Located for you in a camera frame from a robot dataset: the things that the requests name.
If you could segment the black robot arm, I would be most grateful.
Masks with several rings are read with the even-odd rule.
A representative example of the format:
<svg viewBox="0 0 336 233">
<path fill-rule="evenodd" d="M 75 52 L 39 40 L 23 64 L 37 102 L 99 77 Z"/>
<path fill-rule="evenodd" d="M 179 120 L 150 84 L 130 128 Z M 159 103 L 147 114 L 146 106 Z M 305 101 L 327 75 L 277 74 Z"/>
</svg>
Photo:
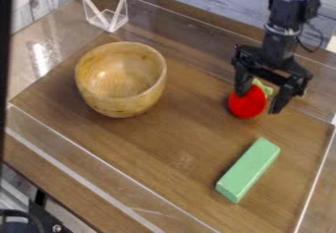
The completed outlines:
<svg viewBox="0 0 336 233">
<path fill-rule="evenodd" d="M 231 65 L 235 69 L 235 92 L 245 96 L 253 88 L 255 77 L 277 85 L 270 113 L 279 114 L 297 96 L 303 96 L 313 73 L 295 60 L 297 47 L 309 52 L 301 35 L 303 26 L 317 17 L 321 0 L 270 0 L 270 18 L 261 46 L 238 44 Z"/>
</svg>

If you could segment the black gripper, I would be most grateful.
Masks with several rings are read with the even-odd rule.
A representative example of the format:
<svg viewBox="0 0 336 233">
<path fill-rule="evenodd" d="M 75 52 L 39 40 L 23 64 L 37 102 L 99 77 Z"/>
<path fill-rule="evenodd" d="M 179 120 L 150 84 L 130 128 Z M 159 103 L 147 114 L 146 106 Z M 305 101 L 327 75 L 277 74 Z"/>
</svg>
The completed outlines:
<svg viewBox="0 0 336 233">
<path fill-rule="evenodd" d="M 301 66 L 294 57 L 278 61 L 266 57 L 258 46 L 237 44 L 231 65 L 235 69 L 235 91 L 239 96 L 249 92 L 255 77 L 281 87 L 271 103 L 271 114 L 279 114 L 293 98 L 303 95 L 313 80 L 313 73 Z"/>
</svg>

